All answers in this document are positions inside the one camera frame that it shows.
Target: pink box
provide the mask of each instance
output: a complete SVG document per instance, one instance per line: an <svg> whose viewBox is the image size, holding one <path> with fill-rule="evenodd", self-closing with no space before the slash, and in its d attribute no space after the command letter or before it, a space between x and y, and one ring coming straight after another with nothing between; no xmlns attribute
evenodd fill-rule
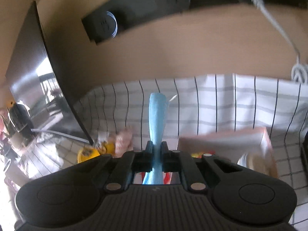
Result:
<svg viewBox="0 0 308 231"><path fill-rule="evenodd" d="M273 148L265 127L220 131L199 136L181 136L177 149L190 154L215 152L217 156L228 158L235 164L243 154L257 152L266 159L270 175L278 178Z"/></svg>

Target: checkered tablecloth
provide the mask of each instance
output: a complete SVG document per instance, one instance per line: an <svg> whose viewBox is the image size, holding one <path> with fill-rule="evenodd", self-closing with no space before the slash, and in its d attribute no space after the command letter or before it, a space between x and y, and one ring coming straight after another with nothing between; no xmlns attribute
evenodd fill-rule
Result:
<svg viewBox="0 0 308 231"><path fill-rule="evenodd" d="M308 86L240 75L147 80L102 85L75 105L95 141L126 126L134 130L135 149L150 140L149 97L161 92L171 99L164 141L176 149L179 136L266 126L280 179L295 189L298 206L290 224L308 230L308 184L300 160L300 143L308 130ZM33 144L22 157L29 177L37 178L76 163L83 144L51 138Z"/></svg>

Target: white cable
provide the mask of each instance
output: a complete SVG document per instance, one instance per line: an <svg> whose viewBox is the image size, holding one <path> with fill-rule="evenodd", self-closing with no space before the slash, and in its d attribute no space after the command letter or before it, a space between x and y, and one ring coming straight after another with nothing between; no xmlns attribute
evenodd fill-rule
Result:
<svg viewBox="0 0 308 231"><path fill-rule="evenodd" d="M296 53L296 64L293 66L291 71L291 79L296 82L308 84L308 65L300 63L300 52L296 45L293 43L291 38L287 35L281 25L276 21L276 19L271 15L271 13L264 6L263 0L252 0L254 5L260 9L262 14L267 18L267 20L278 30L278 32L283 36L283 38L290 44Z"/></svg>

